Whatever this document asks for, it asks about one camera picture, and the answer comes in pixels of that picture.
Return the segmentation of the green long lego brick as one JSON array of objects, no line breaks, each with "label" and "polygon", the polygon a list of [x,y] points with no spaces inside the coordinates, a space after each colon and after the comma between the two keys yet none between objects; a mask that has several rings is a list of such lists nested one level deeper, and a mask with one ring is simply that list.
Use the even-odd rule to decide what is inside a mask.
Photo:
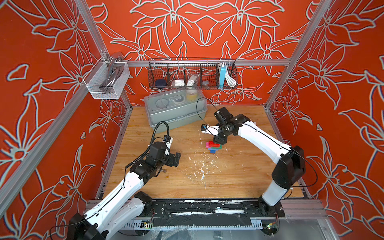
[{"label": "green long lego brick", "polygon": [[219,146],[219,147],[209,147],[210,151],[218,151],[220,149],[222,149],[222,146]]}]

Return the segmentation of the red long lego brick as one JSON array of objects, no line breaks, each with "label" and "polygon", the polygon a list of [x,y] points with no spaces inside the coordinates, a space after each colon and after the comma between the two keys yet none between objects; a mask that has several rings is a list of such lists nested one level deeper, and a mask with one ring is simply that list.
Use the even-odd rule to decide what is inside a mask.
[{"label": "red long lego brick", "polygon": [[221,145],[220,144],[216,144],[213,141],[209,141],[208,142],[208,146],[209,147],[214,147],[214,148],[219,148]]}]

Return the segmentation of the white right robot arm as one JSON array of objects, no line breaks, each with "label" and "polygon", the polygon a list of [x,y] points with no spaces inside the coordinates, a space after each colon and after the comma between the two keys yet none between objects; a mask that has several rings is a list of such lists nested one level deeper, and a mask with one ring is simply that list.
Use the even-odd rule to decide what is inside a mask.
[{"label": "white right robot arm", "polygon": [[304,150],[299,146],[291,147],[282,143],[248,117],[242,114],[233,116],[225,107],[217,110],[214,116],[217,125],[207,127],[208,133],[214,136],[214,143],[224,145],[228,136],[239,136],[264,152],[275,164],[272,181],[258,199],[260,214],[269,215],[288,190],[306,173]]}]

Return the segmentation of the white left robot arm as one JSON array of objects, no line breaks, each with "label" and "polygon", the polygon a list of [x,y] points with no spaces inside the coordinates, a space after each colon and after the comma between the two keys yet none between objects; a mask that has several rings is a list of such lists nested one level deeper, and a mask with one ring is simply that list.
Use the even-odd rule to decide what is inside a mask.
[{"label": "white left robot arm", "polygon": [[163,166],[177,167],[180,158],[181,153],[171,153],[169,143],[152,143],[126,166],[123,180],[102,201],[85,214],[76,213],[71,218],[67,239],[110,240],[152,203],[152,198],[141,188],[151,178],[157,177]]}]

